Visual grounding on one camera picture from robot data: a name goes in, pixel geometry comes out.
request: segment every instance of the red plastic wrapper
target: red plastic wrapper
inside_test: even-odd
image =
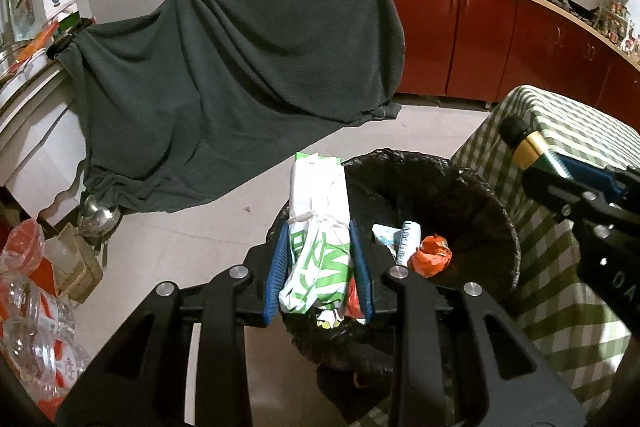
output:
[[[433,277],[449,266],[451,256],[447,240],[436,233],[422,240],[420,248],[409,258],[408,268],[423,277]]]
[[[19,271],[30,275],[41,263],[44,232],[35,219],[27,219],[9,234],[0,253],[0,271]]]
[[[352,319],[363,319],[364,314],[360,311],[360,301],[358,300],[358,292],[356,290],[356,280],[351,277],[347,288],[347,311],[344,313]]]

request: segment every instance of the cabinet door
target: cabinet door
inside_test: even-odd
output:
[[[640,71],[616,52],[610,53],[607,82],[596,108],[640,130]]]
[[[607,78],[609,51],[595,35],[565,19],[552,61],[549,89],[595,106]]]
[[[404,28],[404,71],[398,92],[445,94],[458,0],[394,0]]]
[[[549,71],[562,33],[560,14],[530,0],[518,0],[513,39],[498,100],[524,84],[549,89]]]
[[[517,0],[460,0],[447,96],[495,102]]]

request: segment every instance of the thermos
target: thermos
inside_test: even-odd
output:
[[[513,160],[522,170],[535,166],[562,178],[573,178],[562,160],[551,150],[545,137],[529,127],[521,117],[508,116],[502,120],[498,131],[513,150]]]

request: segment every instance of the orange bag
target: orange bag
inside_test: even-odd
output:
[[[422,240],[420,248],[409,258],[408,267],[423,277],[433,277],[449,266],[451,255],[447,240],[436,233]]]

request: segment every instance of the trash can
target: trash can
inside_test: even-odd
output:
[[[420,224],[422,237],[447,239],[453,256],[431,282],[460,288],[479,283],[500,304],[507,304],[520,274],[520,244],[492,188],[471,169],[417,152],[379,149],[343,163],[351,219],[370,233],[374,224],[401,228]],[[285,204],[268,232],[289,217]],[[372,237],[360,237],[371,241]],[[337,328],[316,324],[316,309],[283,314],[300,353],[337,371],[383,375],[393,370],[394,330],[361,325],[348,317]]]

